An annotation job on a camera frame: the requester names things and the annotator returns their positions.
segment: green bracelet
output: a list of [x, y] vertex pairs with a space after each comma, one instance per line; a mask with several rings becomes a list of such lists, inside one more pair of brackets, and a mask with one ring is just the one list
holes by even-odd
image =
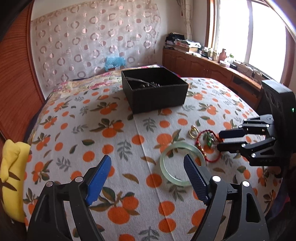
[[161, 154], [159, 163], [160, 163], [160, 169], [161, 169], [163, 175], [165, 176], [165, 178], [177, 186], [190, 187], [191, 186], [190, 181], [181, 181], [181, 180], [174, 178], [171, 174], [169, 174], [169, 172], [165, 168], [166, 154], [170, 150], [173, 150], [176, 148], [182, 148], [182, 149], [187, 149], [187, 150], [192, 151], [194, 154], [196, 154], [199, 157], [202, 166], [205, 166], [205, 158], [204, 158], [203, 154], [201, 153], [201, 151], [196, 146], [187, 144], [186, 142], [176, 142], [176, 143], [168, 146]]

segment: open black box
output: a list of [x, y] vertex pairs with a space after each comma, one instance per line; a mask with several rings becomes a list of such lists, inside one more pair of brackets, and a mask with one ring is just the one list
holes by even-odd
[[[166, 68], [133, 69], [121, 72], [123, 91], [133, 114], [183, 105], [188, 84]], [[141, 83], [126, 77], [155, 82], [160, 87], [140, 88]]]

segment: red string bracelet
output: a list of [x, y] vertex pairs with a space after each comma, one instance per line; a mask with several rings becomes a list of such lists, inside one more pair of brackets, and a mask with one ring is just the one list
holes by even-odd
[[221, 157], [221, 152], [219, 152], [219, 155], [218, 155], [218, 157], [217, 157], [215, 160], [209, 160], [209, 159], [207, 158], [207, 155], [205, 154], [205, 151], [204, 151], [204, 149], [201, 147], [200, 142], [199, 142], [199, 138], [201, 137], [201, 135], [202, 135], [203, 133], [206, 133], [206, 132], [210, 132], [210, 133], [212, 133], [212, 134], [215, 136], [215, 138], [216, 138], [219, 142], [223, 142], [223, 140], [222, 140], [221, 138], [219, 138], [219, 137], [218, 137], [213, 131], [211, 131], [211, 130], [205, 130], [205, 131], [202, 131], [202, 132], [200, 132], [199, 135], [197, 136], [195, 146], [201, 151], [201, 153], [203, 154], [203, 156], [204, 156], [204, 158], [205, 158], [205, 160], [206, 160], [207, 162], [214, 163], [214, 162], [217, 162], [217, 161], [220, 159], [220, 157]]

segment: yellow plush toy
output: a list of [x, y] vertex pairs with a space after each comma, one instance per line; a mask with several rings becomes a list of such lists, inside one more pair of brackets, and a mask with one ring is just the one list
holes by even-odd
[[30, 145], [7, 140], [2, 150], [0, 166], [0, 200], [12, 219], [24, 222], [23, 185]]

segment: tablecloth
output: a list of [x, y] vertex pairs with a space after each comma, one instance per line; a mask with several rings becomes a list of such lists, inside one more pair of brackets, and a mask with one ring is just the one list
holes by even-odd
[[[74, 83], [80, 86], [79, 91], [66, 88], [58, 97], [52, 95], [32, 137], [24, 183], [26, 225], [48, 180], [68, 183], [108, 154], [111, 171], [98, 200], [90, 207], [105, 240], [190, 240], [206, 206], [192, 187], [179, 187], [165, 179], [159, 167], [161, 152], [179, 141], [194, 144], [188, 135], [191, 125], [218, 133], [257, 114], [218, 81], [183, 79], [189, 84], [183, 106], [136, 115], [122, 90], [120, 71], [97, 77], [96, 82], [85, 81], [83, 87]], [[263, 139], [258, 135], [239, 138], [248, 143]], [[204, 149], [209, 158], [217, 155], [214, 149]], [[166, 159], [169, 171], [180, 179], [187, 178], [183, 152], [174, 150]], [[264, 213], [281, 183], [267, 168], [249, 166], [239, 153], [225, 152], [207, 167], [227, 182], [248, 180]], [[217, 240], [223, 238], [230, 206], [228, 201]], [[73, 239], [79, 240], [67, 202], [65, 210]]]

